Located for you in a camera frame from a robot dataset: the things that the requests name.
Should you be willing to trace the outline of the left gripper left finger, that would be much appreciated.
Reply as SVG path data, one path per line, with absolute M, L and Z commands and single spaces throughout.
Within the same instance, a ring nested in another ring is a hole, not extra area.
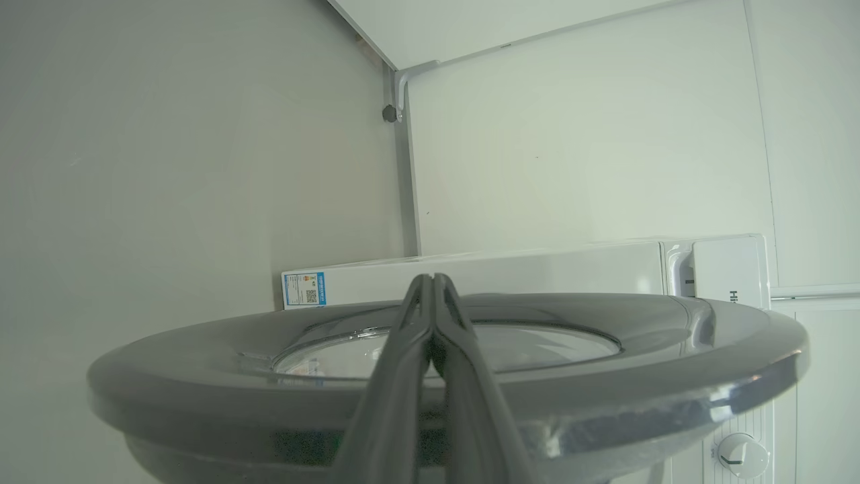
M 415 484 L 420 407 L 434 324 L 433 277 L 417 276 L 333 465 L 333 484 Z

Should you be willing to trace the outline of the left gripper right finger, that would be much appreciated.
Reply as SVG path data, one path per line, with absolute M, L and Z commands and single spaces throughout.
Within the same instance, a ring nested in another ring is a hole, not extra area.
M 430 361 L 445 382 L 445 484 L 540 484 L 454 282 L 432 279 Z

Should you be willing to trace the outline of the grey washing machine door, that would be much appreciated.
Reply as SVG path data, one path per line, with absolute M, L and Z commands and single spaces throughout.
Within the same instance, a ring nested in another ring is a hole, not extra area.
M 402 300 L 145 337 L 88 384 L 163 484 L 609 484 L 786 392 L 808 346 L 726 301 L 421 276 Z

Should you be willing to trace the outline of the white front-load washing machine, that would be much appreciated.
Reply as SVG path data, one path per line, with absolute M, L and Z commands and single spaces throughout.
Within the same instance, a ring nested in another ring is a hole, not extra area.
M 334 313 L 274 361 L 318 385 L 363 382 L 421 274 L 452 279 L 482 354 L 520 398 L 550 484 L 772 484 L 716 460 L 732 433 L 772 453 L 772 402 L 808 373 L 809 337 L 771 310 L 759 234 L 410 257 L 324 272 Z

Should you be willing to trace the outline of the white control knob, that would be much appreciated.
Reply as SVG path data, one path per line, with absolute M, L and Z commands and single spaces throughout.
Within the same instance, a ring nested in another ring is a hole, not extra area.
M 716 460 L 740 480 L 752 480 L 765 474 L 771 453 L 753 436 L 732 433 L 719 443 Z

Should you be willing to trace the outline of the blue energy label sticker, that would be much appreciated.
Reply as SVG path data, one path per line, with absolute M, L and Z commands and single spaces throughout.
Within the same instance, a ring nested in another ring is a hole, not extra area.
M 324 307 L 327 305 L 324 272 L 284 272 L 282 274 L 284 309 Z

